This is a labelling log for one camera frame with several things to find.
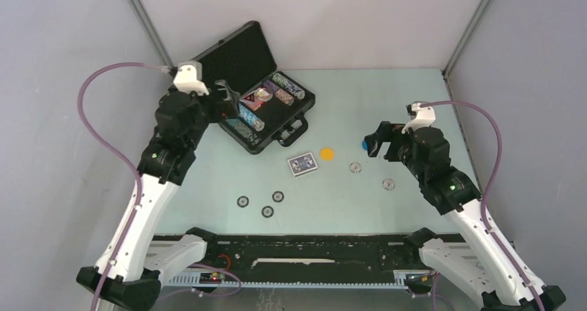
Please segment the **black poker set case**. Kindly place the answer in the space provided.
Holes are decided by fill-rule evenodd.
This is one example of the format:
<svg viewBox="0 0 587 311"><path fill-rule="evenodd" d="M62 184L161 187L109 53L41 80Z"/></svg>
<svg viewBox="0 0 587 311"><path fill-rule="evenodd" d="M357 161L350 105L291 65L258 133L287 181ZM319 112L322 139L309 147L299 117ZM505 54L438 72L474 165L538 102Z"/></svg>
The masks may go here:
<svg viewBox="0 0 587 311"><path fill-rule="evenodd" d="M216 80L225 80L232 90L241 94L241 97L263 87L262 83L266 80L275 83L271 79L275 72L283 73L278 70L269 43L258 21L245 23L241 28L189 61L191 60L201 63L202 81L207 87L214 85ZM226 122L219 124L225 133L250 154L261 153L274 141L282 147L289 147L309 127L305 113L314 106L316 96L289 75L283 74L305 90L305 98L299 100L291 94L295 102L292 106L288 106L273 95L271 100L255 111L246 106L265 123L264 129L260 132L256 132L249 126L260 138L257 145L247 145L245 140Z"/></svg>

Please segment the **blue poker chip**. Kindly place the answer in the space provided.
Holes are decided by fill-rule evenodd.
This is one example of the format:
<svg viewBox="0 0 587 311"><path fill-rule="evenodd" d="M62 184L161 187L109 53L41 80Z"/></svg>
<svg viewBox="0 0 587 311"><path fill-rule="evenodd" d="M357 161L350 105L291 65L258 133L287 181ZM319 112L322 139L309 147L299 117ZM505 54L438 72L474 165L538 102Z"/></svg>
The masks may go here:
<svg viewBox="0 0 587 311"><path fill-rule="evenodd" d="M245 208L249 205L249 198L247 196L240 196L237 198L237 205L240 208Z"/></svg>
<svg viewBox="0 0 587 311"><path fill-rule="evenodd" d="M264 206L261 210L261 214L265 218L270 218L274 215L275 211L272 206Z"/></svg>
<svg viewBox="0 0 587 311"><path fill-rule="evenodd" d="M277 190L272 194L271 199L276 203L280 203L285 199L285 194L282 191Z"/></svg>

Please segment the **clear round dealer button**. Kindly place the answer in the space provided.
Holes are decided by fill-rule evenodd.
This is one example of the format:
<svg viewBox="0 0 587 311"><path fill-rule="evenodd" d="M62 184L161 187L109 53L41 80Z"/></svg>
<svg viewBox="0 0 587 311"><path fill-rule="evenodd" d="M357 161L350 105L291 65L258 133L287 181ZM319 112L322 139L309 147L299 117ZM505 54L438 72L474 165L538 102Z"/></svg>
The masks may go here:
<svg viewBox="0 0 587 311"><path fill-rule="evenodd" d="M255 91L255 97L258 98L261 101L266 102L266 101L272 99L273 94L270 91L267 91L266 88L260 87L260 88L256 89L256 91Z"/></svg>

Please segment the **grey white poker chip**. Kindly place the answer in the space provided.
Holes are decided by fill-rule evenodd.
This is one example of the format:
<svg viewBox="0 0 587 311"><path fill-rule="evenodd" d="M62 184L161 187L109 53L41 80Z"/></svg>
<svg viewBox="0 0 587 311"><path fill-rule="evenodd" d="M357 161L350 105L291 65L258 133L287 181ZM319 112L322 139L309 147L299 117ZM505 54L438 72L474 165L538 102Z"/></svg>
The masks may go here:
<svg viewBox="0 0 587 311"><path fill-rule="evenodd" d="M382 181L382 186L385 190L393 190L395 188L395 182L392 179L386 178Z"/></svg>
<svg viewBox="0 0 587 311"><path fill-rule="evenodd" d="M358 162L352 162L349 169L353 173L360 173L362 171L362 165Z"/></svg>

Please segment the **purple orange chip row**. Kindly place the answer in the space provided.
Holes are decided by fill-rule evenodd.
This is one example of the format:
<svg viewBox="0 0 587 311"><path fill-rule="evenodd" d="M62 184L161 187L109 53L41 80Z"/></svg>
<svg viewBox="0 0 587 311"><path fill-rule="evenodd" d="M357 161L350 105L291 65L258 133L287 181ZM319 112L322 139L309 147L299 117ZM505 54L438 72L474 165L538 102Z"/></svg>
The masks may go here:
<svg viewBox="0 0 587 311"><path fill-rule="evenodd" d="M289 94L288 92L286 92L284 89L282 89L281 87L279 87L277 84L266 80L262 83L262 86L267 89L270 90L271 93L278 98L280 101L282 101L284 104L288 105L288 106L292 106L295 102L294 97Z"/></svg>

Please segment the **red playing card deck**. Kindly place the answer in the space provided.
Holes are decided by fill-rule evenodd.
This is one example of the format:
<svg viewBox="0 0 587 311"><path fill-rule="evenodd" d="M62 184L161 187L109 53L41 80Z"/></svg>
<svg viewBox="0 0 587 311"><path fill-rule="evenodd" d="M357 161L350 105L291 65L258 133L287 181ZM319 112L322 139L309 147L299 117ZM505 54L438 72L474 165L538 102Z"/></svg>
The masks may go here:
<svg viewBox="0 0 587 311"><path fill-rule="evenodd" d="M255 111L259 109L263 104L273 98L273 95L268 92L251 92L250 94L243 96L240 102L246 105L251 110Z"/></svg>

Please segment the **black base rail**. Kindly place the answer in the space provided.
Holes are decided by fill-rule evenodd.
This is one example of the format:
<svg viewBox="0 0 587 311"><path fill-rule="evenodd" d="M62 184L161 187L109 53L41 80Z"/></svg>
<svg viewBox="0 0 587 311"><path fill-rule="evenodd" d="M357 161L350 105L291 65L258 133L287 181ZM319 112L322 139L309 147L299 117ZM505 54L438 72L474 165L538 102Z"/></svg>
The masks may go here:
<svg viewBox="0 0 587 311"><path fill-rule="evenodd" d="M397 287L428 274L405 234L214 235L201 263L230 272L244 287Z"/></svg>

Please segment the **light blue grey chip row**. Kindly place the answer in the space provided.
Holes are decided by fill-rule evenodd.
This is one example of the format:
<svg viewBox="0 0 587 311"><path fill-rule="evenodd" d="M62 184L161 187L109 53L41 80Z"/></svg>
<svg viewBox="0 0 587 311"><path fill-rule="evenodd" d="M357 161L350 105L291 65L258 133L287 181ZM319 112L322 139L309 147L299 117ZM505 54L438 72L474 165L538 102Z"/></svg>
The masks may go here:
<svg viewBox="0 0 587 311"><path fill-rule="evenodd" d="M251 126L256 132L260 132L264 129L265 123L259 119L252 111L250 111L245 105L239 104L239 116L249 126Z"/></svg>

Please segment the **blue playing card deck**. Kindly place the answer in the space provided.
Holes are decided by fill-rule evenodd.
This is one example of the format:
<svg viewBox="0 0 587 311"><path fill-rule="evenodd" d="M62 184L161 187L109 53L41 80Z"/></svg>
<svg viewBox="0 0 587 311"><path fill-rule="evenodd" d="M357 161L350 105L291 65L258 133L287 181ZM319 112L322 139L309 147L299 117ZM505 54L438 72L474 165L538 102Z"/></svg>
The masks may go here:
<svg viewBox="0 0 587 311"><path fill-rule="evenodd" d="M312 152L307 152L287 160L288 167L294 177L318 170L318 164Z"/></svg>

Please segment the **green blue chip row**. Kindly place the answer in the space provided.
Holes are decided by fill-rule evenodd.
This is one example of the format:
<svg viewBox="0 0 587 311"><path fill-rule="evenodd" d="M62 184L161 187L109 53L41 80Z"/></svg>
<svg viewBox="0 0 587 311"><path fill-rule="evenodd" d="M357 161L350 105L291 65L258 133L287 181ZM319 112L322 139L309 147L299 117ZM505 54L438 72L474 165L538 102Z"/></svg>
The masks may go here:
<svg viewBox="0 0 587 311"><path fill-rule="evenodd" d="M277 85L281 86L283 89L295 96L297 99L302 100L305 98L305 90L296 82L285 76L283 73L275 72L271 76L271 79Z"/></svg>

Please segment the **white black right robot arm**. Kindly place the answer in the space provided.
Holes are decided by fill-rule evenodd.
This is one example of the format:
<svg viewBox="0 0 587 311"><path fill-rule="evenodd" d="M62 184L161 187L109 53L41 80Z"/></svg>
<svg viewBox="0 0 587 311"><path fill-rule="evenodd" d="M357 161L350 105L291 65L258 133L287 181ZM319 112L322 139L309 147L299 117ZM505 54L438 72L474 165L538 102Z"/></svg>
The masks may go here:
<svg viewBox="0 0 587 311"><path fill-rule="evenodd" d="M497 228L485 226L480 192L464 172L452 166L450 145L441 130L406 131L402 124L384 121L364 141L369 157L376 157L382 144L389 143L384 159L406 166L424 199L457 228L481 264L472 265L430 229L422 228L406 238L402 257L409 267L434 269L481 310L557 310L566 302L560 287L546 285Z"/></svg>

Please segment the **yellow round button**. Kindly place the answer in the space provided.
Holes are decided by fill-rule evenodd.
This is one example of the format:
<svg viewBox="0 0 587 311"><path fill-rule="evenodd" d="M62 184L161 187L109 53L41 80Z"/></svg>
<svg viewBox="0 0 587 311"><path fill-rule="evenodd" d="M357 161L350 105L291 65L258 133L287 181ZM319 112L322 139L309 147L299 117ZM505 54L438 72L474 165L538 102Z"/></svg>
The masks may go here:
<svg viewBox="0 0 587 311"><path fill-rule="evenodd" d="M335 152L331 148L322 148L319 152L319 156L324 161L331 161L335 157Z"/></svg>

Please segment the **all in triangle token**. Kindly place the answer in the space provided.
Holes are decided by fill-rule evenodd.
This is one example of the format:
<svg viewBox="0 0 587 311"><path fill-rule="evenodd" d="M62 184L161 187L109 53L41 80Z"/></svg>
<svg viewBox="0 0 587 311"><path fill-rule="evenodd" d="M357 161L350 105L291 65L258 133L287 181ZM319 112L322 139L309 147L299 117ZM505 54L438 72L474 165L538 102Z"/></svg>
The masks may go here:
<svg viewBox="0 0 587 311"><path fill-rule="evenodd" d="M255 111L260 106L260 101L255 97L254 93L241 97L240 100L244 105L250 107Z"/></svg>

